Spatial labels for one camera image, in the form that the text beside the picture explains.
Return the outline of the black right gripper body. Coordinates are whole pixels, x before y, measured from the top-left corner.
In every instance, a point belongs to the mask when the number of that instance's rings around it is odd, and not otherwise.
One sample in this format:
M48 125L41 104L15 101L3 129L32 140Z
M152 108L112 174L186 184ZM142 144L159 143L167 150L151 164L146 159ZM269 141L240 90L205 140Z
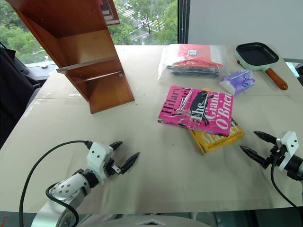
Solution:
M285 156L286 145L282 145L280 148L278 145L274 145L270 149L269 156L265 159L265 162L262 164L264 169L267 169L269 165L275 167L278 163L278 160Z

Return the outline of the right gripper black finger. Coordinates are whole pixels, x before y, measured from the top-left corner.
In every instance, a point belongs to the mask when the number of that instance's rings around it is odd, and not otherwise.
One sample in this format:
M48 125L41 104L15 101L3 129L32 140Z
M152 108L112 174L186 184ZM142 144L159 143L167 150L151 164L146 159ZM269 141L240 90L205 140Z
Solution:
M269 143L276 143L276 137L268 134L268 133L265 133L265 132L262 132L262 131L254 131L254 134L256 134L260 139L266 141L266 142L269 142Z
M252 150L252 149L250 149L246 146L243 146L243 145L240 145L240 148L252 160L259 163L263 168L267 168L267 167L265 167L265 161L266 160L263 157L259 156L256 151L254 151L254 150Z

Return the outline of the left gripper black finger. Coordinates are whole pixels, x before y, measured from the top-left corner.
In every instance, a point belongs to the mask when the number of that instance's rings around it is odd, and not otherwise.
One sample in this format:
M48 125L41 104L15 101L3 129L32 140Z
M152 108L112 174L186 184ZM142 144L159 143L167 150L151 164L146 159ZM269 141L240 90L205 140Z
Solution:
M139 154L140 153L137 152L126 160L126 162L120 167L120 174L125 174L135 164Z
M116 141L109 146L113 149L113 151L117 150L123 144L122 141Z

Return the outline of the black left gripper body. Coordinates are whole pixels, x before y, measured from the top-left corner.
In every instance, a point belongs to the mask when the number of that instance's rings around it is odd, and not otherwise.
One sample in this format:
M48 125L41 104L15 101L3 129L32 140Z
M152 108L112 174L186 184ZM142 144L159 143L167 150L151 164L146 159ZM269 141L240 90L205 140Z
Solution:
M106 176L112 176L115 174L121 174L122 170L120 167L114 164L114 159L110 158L103 166L103 170Z

